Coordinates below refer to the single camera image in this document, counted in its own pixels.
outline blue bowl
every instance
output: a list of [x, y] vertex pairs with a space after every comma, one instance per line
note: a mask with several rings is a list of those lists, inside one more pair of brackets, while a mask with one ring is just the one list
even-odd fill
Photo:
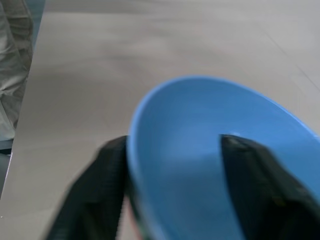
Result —
[[127, 142], [138, 208], [154, 239], [244, 239], [225, 182], [220, 134], [269, 147], [320, 199], [320, 142], [309, 128], [247, 87], [182, 77], [142, 100]]

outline beige pants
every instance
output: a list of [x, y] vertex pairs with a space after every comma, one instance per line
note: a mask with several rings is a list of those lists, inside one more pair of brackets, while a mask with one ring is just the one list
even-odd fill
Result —
[[15, 136], [32, 61], [32, 31], [24, 0], [0, 0], [0, 141]]

